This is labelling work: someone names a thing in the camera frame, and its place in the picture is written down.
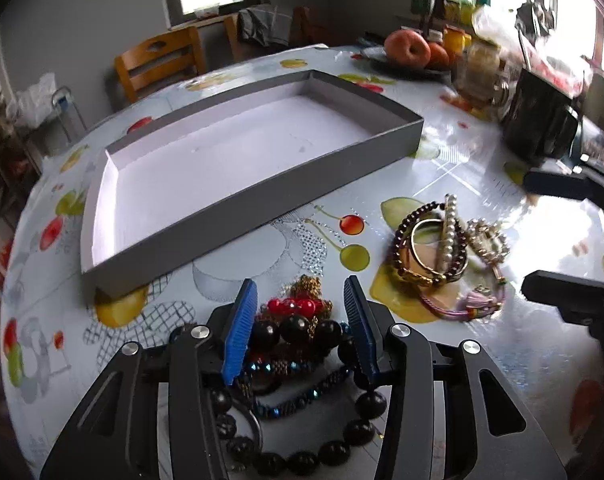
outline wooden chair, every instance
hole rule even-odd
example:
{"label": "wooden chair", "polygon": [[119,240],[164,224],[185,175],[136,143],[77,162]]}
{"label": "wooden chair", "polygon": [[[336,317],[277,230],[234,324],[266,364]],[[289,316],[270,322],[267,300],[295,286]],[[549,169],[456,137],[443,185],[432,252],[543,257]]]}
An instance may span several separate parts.
{"label": "wooden chair", "polygon": [[[168,57],[169,54],[186,48],[189,48],[188,53]],[[141,72],[137,70],[144,65],[149,65],[149,68]],[[115,70],[132,103],[138,100],[138,90],[193,66],[198,73],[207,71],[200,35],[195,27],[181,28],[149,38],[115,58]]]}

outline black mug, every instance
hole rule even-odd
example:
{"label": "black mug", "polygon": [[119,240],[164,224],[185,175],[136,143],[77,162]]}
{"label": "black mug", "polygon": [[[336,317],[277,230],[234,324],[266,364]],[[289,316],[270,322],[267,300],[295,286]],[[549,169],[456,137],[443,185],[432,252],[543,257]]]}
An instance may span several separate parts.
{"label": "black mug", "polygon": [[561,158],[578,129],[572,99],[540,76],[522,69],[511,107],[502,121],[504,142],[518,156],[538,165]]}

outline cloth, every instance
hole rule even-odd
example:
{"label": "cloth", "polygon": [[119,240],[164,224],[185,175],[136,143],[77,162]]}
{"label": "cloth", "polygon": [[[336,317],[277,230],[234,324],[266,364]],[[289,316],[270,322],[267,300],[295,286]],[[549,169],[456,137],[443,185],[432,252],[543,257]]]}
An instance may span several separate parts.
{"label": "cloth", "polygon": [[262,46],[272,43],[288,46],[293,22],[291,7],[261,4],[240,10],[239,16],[243,39],[257,41]]}

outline shallow cardboard tray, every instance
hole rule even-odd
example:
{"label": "shallow cardboard tray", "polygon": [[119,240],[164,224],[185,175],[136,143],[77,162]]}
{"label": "shallow cardboard tray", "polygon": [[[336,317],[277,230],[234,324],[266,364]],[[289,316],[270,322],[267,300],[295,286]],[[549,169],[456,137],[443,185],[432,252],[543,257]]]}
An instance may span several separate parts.
{"label": "shallow cardboard tray", "polygon": [[126,294],[413,153],[422,122],[314,70],[180,108],[99,155],[82,219],[83,279]]}

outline fruit-patterned tablecloth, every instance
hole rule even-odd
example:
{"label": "fruit-patterned tablecloth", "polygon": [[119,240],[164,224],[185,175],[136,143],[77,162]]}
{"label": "fruit-patterned tablecloth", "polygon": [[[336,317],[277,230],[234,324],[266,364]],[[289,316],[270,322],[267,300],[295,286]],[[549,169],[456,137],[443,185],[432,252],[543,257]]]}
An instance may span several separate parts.
{"label": "fruit-patterned tablecloth", "polygon": [[[80,227],[100,150],[144,118],[158,118],[251,81],[309,68],[380,92],[423,116],[418,151],[120,300],[82,291]],[[589,203],[527,196],[520,187],[524,168],[501,145],[498,126],[448,104],[450,94],[439,83],[397,80],[376,72],[352,49],[309,47],[159,91],[99,124],[65,154],[48,159],[15,234],[0,316],[6,398],[34,474],[39,474],[71,412],[122,343],[163,344],[175,326],[205,322],[215,306],[233,300],[245,277],[256,281],[264,303],[303,273],[322,276],[323,296],[333,301],[338,320],[346,319],[343,282],[356,274],[368,297],[386,304],[397,319],[427,338],[452,345],[476,338],[525,399],[562,460],[568,460],[602,392],[598,345],[584,327],[563,324],[554,309],[527,303],[519,290],[524,276],[536,269],[604,279],[604,214]],[[445,193],[457,194],[463,219],[501,220],[512,246],[504,266],[508,300],[490,319],[437,319],[411,290],[394,281],[386,262],[401,219],[421,203],[441,201]],[[242,211],[237,221],[242,222]],[[479,283],[491,285],[474,260],[460,292]],[[457,292],[455,288],[448,294],[454,298]],[[327,396],[304,415],[273,422],[265,428],[265,448],[286,455],[305,447],[317,450],[326,440],[339,438],[342,419],[352,412],[350,393],[345,392]],[[164,393],[159,450],[160,472],[167,478]],[[376,425],[382,434],[383,420]],[[354,449],[346,466],[332,470],[332,478],[372,478],[379,447],[376,438]],[[441,458],[443,452],[436,436],[436,455]],[[435,464],[434,475],[439,467]],[[319,471],[316,476],[326,474]]]}

